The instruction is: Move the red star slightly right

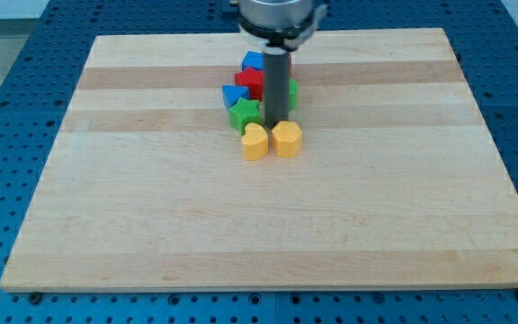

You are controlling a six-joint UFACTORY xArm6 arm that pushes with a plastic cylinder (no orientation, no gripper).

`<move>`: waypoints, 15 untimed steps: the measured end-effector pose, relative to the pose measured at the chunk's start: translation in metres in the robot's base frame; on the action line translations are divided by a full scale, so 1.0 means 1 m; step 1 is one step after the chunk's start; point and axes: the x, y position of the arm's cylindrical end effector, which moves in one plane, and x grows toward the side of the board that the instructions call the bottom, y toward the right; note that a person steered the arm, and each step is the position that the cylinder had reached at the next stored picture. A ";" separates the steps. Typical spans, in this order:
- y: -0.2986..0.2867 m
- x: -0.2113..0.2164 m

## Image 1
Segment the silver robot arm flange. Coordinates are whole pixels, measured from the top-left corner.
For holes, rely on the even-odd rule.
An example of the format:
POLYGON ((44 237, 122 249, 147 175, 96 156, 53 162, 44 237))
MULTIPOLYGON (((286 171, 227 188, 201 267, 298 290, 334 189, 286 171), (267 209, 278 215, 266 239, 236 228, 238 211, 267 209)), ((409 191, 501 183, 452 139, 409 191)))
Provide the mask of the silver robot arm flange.
POLYGON ((326 4, 313 0, 240 0, 237 7, 244 39, 272 55, 297 50, 328 12, 326 4))

